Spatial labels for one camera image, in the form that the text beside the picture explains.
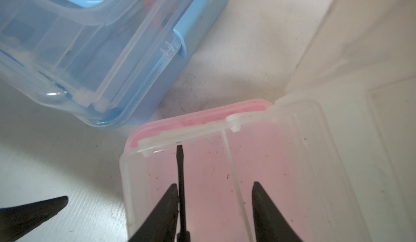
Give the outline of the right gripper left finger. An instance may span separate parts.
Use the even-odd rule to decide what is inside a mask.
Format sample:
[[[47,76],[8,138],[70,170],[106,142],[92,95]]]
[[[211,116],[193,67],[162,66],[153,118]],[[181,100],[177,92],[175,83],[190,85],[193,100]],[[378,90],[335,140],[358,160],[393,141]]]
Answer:
[[[129,242],[174,242],[178,212],[178,188],[172,184]]]

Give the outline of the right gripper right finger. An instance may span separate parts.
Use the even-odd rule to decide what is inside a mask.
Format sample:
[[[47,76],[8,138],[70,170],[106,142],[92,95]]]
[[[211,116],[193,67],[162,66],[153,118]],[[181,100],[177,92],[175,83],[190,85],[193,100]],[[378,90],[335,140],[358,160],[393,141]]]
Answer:
[[[263,186],[255,181],[251,191],[257,242],[301,242]]]

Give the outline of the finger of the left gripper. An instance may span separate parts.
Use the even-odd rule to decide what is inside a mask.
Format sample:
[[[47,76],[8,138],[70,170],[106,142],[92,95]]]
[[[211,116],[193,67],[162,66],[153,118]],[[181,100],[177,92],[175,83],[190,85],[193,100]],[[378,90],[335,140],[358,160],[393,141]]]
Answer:
[[[35,203],[1,208],[1,241],[17,241],[55,217],[68,205],[68,201],[67,196],[61,196]]]

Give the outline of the pink toolbox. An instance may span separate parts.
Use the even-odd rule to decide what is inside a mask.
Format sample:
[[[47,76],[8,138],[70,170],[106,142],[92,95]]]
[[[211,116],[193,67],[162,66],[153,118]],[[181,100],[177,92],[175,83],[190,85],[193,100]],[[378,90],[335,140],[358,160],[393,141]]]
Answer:
[[[416,0],[334,0],[286,85],[139,127],[120,158],[133,237],[178,181],[193,242],[254,242],[260,183],[305,242],[416,239]]]

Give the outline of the blue toolbox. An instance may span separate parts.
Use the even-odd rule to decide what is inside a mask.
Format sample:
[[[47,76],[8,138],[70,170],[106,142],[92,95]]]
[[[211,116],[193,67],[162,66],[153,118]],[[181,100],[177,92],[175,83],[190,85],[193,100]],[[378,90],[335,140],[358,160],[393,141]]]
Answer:
[[[84,123],[145,123],[228,0],[1,0],[1,78]]]

